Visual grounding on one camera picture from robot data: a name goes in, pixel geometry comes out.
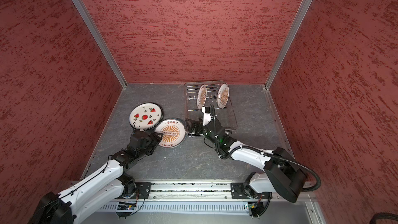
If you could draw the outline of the plain white plate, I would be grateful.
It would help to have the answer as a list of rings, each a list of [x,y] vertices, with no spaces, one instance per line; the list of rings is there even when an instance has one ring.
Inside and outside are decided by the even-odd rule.
[[[149,130],[163,119],[163,109],[154,103],[144,103],[135,107],[129,115],[129,123],[133,128]]]

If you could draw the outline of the orange sunburst green rim plate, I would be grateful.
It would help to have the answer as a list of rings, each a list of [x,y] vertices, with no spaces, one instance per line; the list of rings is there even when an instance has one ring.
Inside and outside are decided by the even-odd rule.
[[[229,86],[228,84],[224,83],[220,86],[219,90],[218,90],[218,94],[217,94],[217,105],[218,108],[222,109],[225,108],[228,100],[229,100],[229,94],[230,94],[230,90],[229,90]]]

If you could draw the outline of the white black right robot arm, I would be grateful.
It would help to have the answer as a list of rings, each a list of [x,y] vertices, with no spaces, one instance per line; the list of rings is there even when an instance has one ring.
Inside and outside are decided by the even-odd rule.
[[[304,191],[307,174],[303,165],[296,162],[281,147],[275,150],[264,150],[246,145],[226,134],[220,121],[210,121],[203,125],[203,120],[187,119],[188,132],[202,134],[206,141],[212,143],[218,157],[247,163],[262,170],[252,173],[244,182],[246,195],[253,197],[263,192],[276,192],[289,202],[296,202]]]

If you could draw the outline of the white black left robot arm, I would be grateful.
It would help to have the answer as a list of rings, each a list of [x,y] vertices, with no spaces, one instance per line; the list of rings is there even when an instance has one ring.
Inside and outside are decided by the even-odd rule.
[[[80,224],[113,199],[137,202],[141,192],[127,172],[143,157],[152,155],[162,138],[162,133],[134,131],[127,148],[109,156],[100,169],[58,194],[43,196],[29,222]]]

